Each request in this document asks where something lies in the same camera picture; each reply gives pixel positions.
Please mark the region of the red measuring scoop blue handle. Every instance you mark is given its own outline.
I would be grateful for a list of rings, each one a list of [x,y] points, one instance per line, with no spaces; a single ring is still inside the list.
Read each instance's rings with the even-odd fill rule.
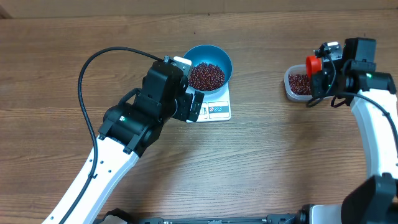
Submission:
[[[322,60],[315,55],[308,56],[305,61],[307,76],[309,78],[312,75],[322,70]]]

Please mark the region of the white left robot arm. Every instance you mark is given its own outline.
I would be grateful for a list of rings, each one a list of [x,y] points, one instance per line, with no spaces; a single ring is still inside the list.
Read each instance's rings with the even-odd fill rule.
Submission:
[[[114,188],[170,119],[196,122],[204,94],[187,91],[190,60],[155,61],[142,88],[105,112],[96,145],[45,223],[93,223]]]

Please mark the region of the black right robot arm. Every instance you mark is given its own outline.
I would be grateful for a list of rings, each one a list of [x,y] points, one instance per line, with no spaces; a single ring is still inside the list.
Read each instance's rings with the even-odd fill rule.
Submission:
[[[293,223],[397,223],[397,88],[390,73],[378,72],[376,40],[325,42],[307,57],[308,108],[331,97],[346,105],[359,127],[366,180],[340,205],[305,205]]]

